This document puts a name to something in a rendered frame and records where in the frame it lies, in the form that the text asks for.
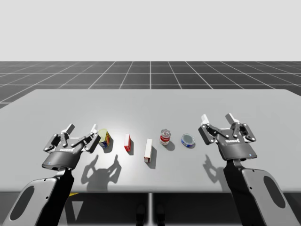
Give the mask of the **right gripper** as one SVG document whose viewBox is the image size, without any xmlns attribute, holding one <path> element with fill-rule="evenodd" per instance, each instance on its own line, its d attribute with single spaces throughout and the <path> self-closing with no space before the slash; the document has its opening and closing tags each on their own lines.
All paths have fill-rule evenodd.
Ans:
<svg viewBox="0 0 301 226">
<path fill-rule="evenodd" d="M 206 114 L 201 116 L 198 131 L 206 145 L 217 143 L 219 152 L 225 161 L 257 158 L 257 154 L 249 144 L 256 138 L 246 123 L 235 119 L 231 113 L 225 116 L 230 129 L 219 129 L 213 126 Z"/>
</svg>

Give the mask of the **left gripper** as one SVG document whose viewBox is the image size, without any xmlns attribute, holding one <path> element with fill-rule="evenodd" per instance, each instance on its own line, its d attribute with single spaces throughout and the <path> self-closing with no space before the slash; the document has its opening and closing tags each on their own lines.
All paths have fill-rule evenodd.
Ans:
<svg viewBox="0 0 301 226">
<path fill-rule="evenodd" d="M 94 124 L 90 133 L 80 138 L 69 138 L 75 129 L 71 123 L 60 133 L 54 134 L 43 151 L 48 152 L 48 157 L 42 167 L 49 170 L 75 169 L 83 151 L 93 153 L 100 141 L 98 126 Z"/>
</svg>

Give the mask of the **green and blue rectangular can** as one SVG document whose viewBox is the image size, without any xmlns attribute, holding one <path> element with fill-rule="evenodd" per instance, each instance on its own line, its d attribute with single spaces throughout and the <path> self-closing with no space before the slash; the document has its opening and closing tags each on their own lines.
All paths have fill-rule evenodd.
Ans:
<svg viewBox="0 0 301 226">
<path fill-rule="evenodd" d="M 100 136 L 99 145 L 102 148 L 107 148 L 110 145 L 111 136 L 108 133 L 107 129 L 100 129 L 98 130 L 98 135 Z"/>
</svg>

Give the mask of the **blue flat can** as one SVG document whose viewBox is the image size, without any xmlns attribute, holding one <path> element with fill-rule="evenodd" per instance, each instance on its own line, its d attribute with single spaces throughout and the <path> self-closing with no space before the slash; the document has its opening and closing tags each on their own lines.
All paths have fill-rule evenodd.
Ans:
<svg viewBox="0 0 301 226">
<path fill-rule="evenodd" d="M 195 138 L 190 135 L 190 134 L 183 134 L 182 135 L 182 138 L 181 138 L 181 143 L 187 147 L 187 148 L 191 148 L 194 146 L 195 144 Z"/>
</svg>

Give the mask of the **red and white can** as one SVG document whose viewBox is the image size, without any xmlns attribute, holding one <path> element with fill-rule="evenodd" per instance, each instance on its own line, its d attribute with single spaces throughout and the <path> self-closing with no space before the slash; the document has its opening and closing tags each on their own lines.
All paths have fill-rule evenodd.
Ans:
<svg viewBox="0 0 301 226">
<path fill-rule="evenodd" d="M 167 129 L 161 130 L 160 143 L 162 145 L 167 145 L 170 141 L 170 137 L 171 137 L 171 132 L 169 130 L 167 130 Z"/>
</svg>

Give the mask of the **red and white carton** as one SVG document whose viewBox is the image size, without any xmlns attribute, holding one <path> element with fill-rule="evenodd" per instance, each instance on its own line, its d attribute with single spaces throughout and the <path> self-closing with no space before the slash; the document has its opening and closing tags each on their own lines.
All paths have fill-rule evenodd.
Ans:
<svg viewBox="0 0 301 226">
<path fill-rule="evenodd" d="M 144 152 L 144 162 L 149 163 L 151 161 L 152 153 L 152 139 L 147 139 L 145 152 Z"/>
</svg>

